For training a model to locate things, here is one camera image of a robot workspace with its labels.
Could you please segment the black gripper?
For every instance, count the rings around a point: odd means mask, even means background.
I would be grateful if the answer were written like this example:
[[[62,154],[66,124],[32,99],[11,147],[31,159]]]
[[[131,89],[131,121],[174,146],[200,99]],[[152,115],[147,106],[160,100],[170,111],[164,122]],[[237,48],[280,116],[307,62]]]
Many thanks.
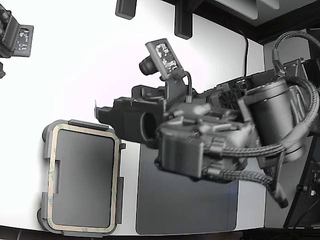
[[[137,85],[131,89],[131,97],[121,97],[119,107],[122,117],[120,137],[124,140],[146,145],[148,148],[157,148],[158,139],[156,130],[163,121],[165,88],[154,88]],[[114,123],[114,109],[112,107],[97,106],[94,102],[94,116],[99,123],[112,125]]]

